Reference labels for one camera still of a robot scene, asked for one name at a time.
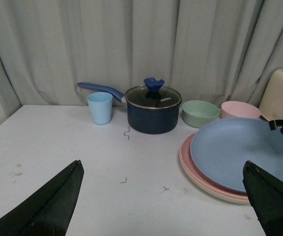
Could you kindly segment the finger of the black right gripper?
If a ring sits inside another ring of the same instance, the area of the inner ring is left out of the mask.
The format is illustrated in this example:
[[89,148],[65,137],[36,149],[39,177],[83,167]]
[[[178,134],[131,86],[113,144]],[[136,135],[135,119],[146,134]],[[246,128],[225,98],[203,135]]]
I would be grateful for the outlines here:
[[278,127],[283,127],[283,119],[269,121],[270,130],[276,130]]

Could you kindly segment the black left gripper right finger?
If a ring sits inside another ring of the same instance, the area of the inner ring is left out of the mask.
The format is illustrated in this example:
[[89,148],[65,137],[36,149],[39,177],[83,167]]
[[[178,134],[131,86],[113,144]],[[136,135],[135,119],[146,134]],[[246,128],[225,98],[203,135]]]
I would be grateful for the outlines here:
[[243,167],[243,184],[267,236],[283,236],[283,182],[251,161]]

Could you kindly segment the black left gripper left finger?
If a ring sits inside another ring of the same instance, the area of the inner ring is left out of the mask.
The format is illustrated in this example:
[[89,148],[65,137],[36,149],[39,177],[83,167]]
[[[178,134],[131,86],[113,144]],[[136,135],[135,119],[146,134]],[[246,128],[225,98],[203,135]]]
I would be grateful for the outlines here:
[[73,216],[84,168],[75,160],[0,218],[0,236],[64,236]]

